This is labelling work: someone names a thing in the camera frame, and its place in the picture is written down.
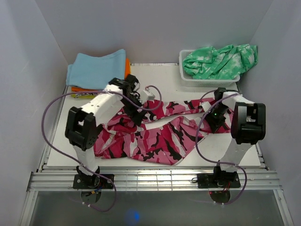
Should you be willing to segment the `pink camouflage trousers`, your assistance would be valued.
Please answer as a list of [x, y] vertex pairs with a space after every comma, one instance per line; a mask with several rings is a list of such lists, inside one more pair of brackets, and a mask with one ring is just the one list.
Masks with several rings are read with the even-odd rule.
[[140, 126], [121, 108], [107, 123], [102, 124], [94, 154], [103, 159], [128, 157], [138, 161], [175, 165], [183, 160], [197, 142], [211, 134], [209, 124], [204, 121], [200, 131], [200, 117], [186, 118], [187, 114], [203, 113], [202, 102], [215, 103], [213, 98], [191, 101], [163, 102], [147, 101], [147, 111]]

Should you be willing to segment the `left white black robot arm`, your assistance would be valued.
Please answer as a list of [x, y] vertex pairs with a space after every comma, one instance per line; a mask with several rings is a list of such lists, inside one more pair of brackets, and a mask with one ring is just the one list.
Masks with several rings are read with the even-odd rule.
[[140, 94], [136, 92], [139, 85], [138, 79], [128, 75], [125, 79], [112, 79], [104, 89], [104, 93], [98, 94], [87, 104], [77, 108], [72, 107], [68, 112], [65, 128], [65, 137], [76, 151], [78, 160], [77, 167], [79, 175], [83, 176], [83, 182], [89, 188], [99, 185], [99, 166], [95, 162], [93, 151], [98, 135], [103, 129], [101, 125], [104, 119], [114, 116], [122, 107], [124, 113], [140, 125], [146, 111], [138, 111], [138, 108], [131, 104], [131, 100], [137, 106], [145, 102], [140, 100]]

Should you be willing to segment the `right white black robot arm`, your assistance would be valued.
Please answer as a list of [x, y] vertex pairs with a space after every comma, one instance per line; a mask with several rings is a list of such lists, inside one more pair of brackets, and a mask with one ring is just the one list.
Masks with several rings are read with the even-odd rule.
[[219, 160], [212, 175], [218, 187], [235, 181], [236, 165], [239, 165], [251, 146], [263, 140], [266, 134], [266, 106], [245, 99], [236, 91], [218, 88], [214, 91], [218, 104], [205, 117], [213, 133], [226, 128], [225, 114], [231, 114], [231, 142], [225, 155]]

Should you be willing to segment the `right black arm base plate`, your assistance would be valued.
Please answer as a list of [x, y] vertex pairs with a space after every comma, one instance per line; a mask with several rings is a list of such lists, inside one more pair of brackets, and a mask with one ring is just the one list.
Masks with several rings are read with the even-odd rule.
[[198, 188], [240, 188], [241, 183], [238, 174], [228, 173], [226, 175], [215, 176], [213, 173], [197, 174]]

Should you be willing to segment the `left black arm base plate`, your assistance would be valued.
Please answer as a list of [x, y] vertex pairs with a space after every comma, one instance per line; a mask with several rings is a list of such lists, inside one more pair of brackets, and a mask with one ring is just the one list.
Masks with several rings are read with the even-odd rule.
[[76, 174], [73, 180], [73, 189], [113, 189], [112, 183], [102, 177], [84, 176]]

